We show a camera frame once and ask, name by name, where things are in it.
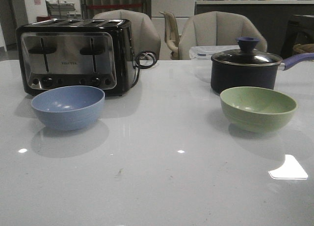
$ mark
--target black saucepan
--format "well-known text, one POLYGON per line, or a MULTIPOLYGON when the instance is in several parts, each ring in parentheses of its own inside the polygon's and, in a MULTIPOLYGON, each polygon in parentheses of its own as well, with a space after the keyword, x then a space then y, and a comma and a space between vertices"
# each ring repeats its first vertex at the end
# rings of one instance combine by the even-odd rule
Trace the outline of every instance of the black saucepan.
POLYGON ((253 50, 259 39, 239 37, 236 39, 240 49, 227 50, 211 57, 211 87, 221 93, 238 86, 255 86, 274 89, 277 71, 284 71, 295 64, 314 59, 314 53, 302 53, 287 59, 253 50))

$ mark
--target green bowl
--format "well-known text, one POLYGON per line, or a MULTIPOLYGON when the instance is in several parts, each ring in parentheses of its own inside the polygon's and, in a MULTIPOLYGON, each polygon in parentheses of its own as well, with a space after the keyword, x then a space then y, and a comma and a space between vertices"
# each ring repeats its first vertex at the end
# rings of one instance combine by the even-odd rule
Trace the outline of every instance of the green bowl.
POLYGON ((237 127, 266 133, 284 127, 292 118, 297 102, 283 93, 260 87, 233 87, 220 94, 223 113, 237 127))

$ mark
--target stainless steel toaster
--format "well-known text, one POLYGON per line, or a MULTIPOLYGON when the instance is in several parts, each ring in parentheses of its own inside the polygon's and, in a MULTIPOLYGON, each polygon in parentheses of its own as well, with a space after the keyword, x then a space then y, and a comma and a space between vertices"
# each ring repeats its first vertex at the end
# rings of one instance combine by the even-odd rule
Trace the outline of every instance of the stainless steel toaster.
POLYGON ((89 85, 120 96, 134 85, 128 20, 52 19, 19 27, 16 37, 24 90, 31 95, 89 85))

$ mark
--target gray chair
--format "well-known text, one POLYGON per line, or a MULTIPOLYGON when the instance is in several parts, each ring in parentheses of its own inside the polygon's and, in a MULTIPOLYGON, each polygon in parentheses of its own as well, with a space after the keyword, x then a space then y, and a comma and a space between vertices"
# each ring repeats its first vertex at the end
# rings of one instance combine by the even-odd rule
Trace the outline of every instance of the gray chair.
POLYGON ((134 53, 153 51, 159 59, 161 39, 148 15, 124 9, 96 14, 93 19, 127 19, 131 21, 134 53))
POLYGON ((243 15, 219 11, 194 15, 183 28, 179 42, 180 59, 190 59, 189 50, 193 46, 236 45, 236 38, 240 36, 259 38, 256 49, 267 51, 267 41, 243 15))
POLYGON ((178 25, 176 17, 173 13, 170 12, 161 12, 165 17, 165 43, 168 48, 171 50, 171 59, 179 59, 179 41, 180 36, 178 32, 178 25))

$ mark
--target toaster brand logo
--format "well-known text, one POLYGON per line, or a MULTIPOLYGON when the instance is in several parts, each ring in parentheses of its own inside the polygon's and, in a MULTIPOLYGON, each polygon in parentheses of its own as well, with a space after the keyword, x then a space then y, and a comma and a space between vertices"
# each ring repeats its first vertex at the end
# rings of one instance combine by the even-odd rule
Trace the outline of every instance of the toaster brand logo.
POLYGON ((61 62, 62 65, 77 65, 77 62, 61 62))

